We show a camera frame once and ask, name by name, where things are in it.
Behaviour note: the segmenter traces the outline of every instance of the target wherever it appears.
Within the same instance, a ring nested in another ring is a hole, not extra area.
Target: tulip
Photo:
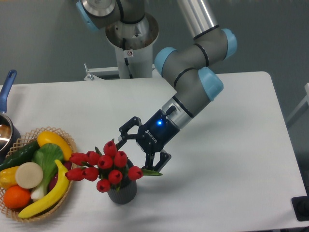
[[[82,177],[89,181],[95,181],[98,178],[98,169],[95,167],[86,168],[82,172]]]
[[[122,173],[114,169],[108,174],[108,180],[111,184],[117,185],[122,180]]]
[[[88,156],[88,163],[92,166],[98,164],[98,159],[100,158],[100,155],[97,152],[94,151],[88,151],[87,154]]]
[[[137,180],[143,177],[143,172],[138,166],[133,166],[129,169],[127,176],[130,180]]]
[[[123,168],[125,167],[126,163],[127,163],[126,153],[123,151],[118,151],[114,158],[115,166],[118,168]]]
[[[82,162],[88,162],[88,156],[84,153],[72,153],[69,159],[72,163],[75,163],[79,166],[83,166]]]
[[[109,169],[112,167],[112,158],[107,155],[103,155],[98,159],[98,167],[101,169]]]
[[[110,157],[114,157],[116,155],[117,147],[113,140],[107,142],[107,144],[104,145],[103,152],[105,155],[110,156]]]
[[[65,176],[68,180],[83,180],[83,171],[80,168],[73,168],[65,173]]]
[[[111,184],[107,179],[102,179],[97,183],[97,190],[99,192],[107,192],[108,190],[110,190],[110,188]]]

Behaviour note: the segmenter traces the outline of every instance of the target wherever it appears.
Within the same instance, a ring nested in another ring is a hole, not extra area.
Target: green leaf
[[[151,171],[148,169],[141,169],[141,171],[143,172],[143,175],[152,175],[152,176],[160,176],[163,175],[162,173],[156,172],[156,171]]]
[[[97,147],[95,147],[95,150],[100,156],[103,156],[103,154],[100,152],[100,150]]]
[[[116,185],[116,191],[119,192],[121,186],[121,181]]]

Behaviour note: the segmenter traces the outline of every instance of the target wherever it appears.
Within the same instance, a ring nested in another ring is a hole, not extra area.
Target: gray wall
[[[82,81],[89,68],[116,66],[104,30],[91,33],[75,0],[0,1],[0,84],[16,69],[16,84]],[[273,80],[286,118],[305,96],[309,82],[309,0],[210,0],[222,28],[237,36],[239,48],[216,64],[216,73],[265,71]],[[192,44],[175,0],[147,0],[158,21],[154,56],[164,47]],[[296,157],[309,169],[309,113],[290,129]]]

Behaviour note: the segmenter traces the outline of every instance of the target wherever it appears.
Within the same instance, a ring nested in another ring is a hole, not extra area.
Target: orange
[[[30,191],[18,185],[8,188],[3,196],[3,203],[11,209],[25,207],[30,201]]]

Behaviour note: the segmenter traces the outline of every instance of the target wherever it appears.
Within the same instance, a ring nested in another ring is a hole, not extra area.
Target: pot
[[[0,92],[0,164],[3,163],[13,143],[20,138],[20,133],[6,115],[6,103],[9,92],[17,75],[16,70],[10,70]]]
[[[130,168],[133,166],[133,163],[128,159],[127,165]],[[132,181],[126,175],[121,181],[119,191],[117,191],[116,188],[113,187],[107,193],[113,202],[117,204],[126,204],[134,199],[136,192],[137,192],[136,180]]]

